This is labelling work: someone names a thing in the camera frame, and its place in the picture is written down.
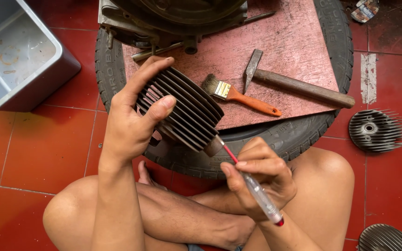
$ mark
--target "shorts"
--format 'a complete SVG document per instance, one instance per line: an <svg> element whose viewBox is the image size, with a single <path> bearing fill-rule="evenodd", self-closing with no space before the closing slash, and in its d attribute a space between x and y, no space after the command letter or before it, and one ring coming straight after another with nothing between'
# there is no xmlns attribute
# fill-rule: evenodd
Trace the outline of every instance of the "shorts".
<svg viewBox="0 0 402 251"><path fill-rule="evenodd" d="M204 249L200 248L197 244L187 244L188 251L204 251ZM242 247L237 247L235 251L241 251Z"/></svg>

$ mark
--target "hammer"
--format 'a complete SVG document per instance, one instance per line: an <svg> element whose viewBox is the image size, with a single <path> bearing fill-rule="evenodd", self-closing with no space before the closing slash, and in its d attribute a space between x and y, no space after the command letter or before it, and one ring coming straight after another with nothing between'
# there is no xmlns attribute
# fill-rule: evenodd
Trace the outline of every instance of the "hammer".
<svg viewBox="0 0 402 251"><path fill-rule="evenodd" d="M333 106L349 109L355 105L355 99L352 96L283 76L275 72L257 69L257 65L260 62L262 55L263 51L254 49L251 60L249 60L246 71L244 72L246 75L246 84L244 85L243 94L246 93L252 78L255 78L264 81L265 83L270 83L273 86L302 94Z"/></svg>

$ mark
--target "wooden board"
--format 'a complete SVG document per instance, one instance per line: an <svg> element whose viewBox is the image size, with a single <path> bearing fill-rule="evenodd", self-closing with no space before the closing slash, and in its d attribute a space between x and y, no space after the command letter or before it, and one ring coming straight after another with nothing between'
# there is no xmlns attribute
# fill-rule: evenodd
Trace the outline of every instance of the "wooden board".
<svg viewBox="0 0 402 251"><path fill-rule="evenodd" d="M162 57L176 59L174 67L198 85L209 73L242 92L243 72L255 48L262 50L258 68L338 91L327 48L312 1L248 1L248 16L276 10L272 17L223 33L205 37L198 53L187 55L182 48ZM131 54L140 50L124 45L126 77L138 69ZM276 119L297 117L337 109L310 98L252 82L246 95L263 100L282 111L273 117L254 111L241 103L215 98L225 116L217 129L246 126Z"/></svg>

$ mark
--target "brush bristles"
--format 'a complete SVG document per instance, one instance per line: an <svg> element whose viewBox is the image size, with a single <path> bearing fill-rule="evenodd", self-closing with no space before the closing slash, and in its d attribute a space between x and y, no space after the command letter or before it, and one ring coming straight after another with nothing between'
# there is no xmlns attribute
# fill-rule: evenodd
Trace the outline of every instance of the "brush bristles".
<svg viewBox="0 0 402 251"><path fill-rule="evenodd" d="M209 75L207 75L207 77L205 77L204 81L202 82L201 88L207 94L212 95L215 93L219 81L220 80L217 79L214 74L210 73Z"/></svg>

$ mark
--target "hand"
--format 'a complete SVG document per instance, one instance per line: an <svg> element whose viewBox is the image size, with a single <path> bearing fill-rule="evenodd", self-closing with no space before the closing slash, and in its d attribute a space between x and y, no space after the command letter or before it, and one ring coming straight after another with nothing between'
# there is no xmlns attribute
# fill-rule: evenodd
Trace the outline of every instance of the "hand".
<svg viewBox="0 0 402 251"><path fill-rule="evenodd" d="M126 86L114 95L106 124L102 156L125 164L145 151L154 126L173 111L176 99L171 95L165 96L155 102L143 117L140 117L134 110L137 95L148 80L174 62L172 57L148 58Z"/></svg>
<svg viewBox="0 0 402 251"><path fill-rule="evenodd" d="M259 180L278 209L282 209L296 195L297 187L291 170L262 138L253 138L244 145L238 160L236 167L227 162L221 163L221 170L226 175L229 189L255 222L267 221L268 218L249 192L238 170L249 172Z"/></svg>

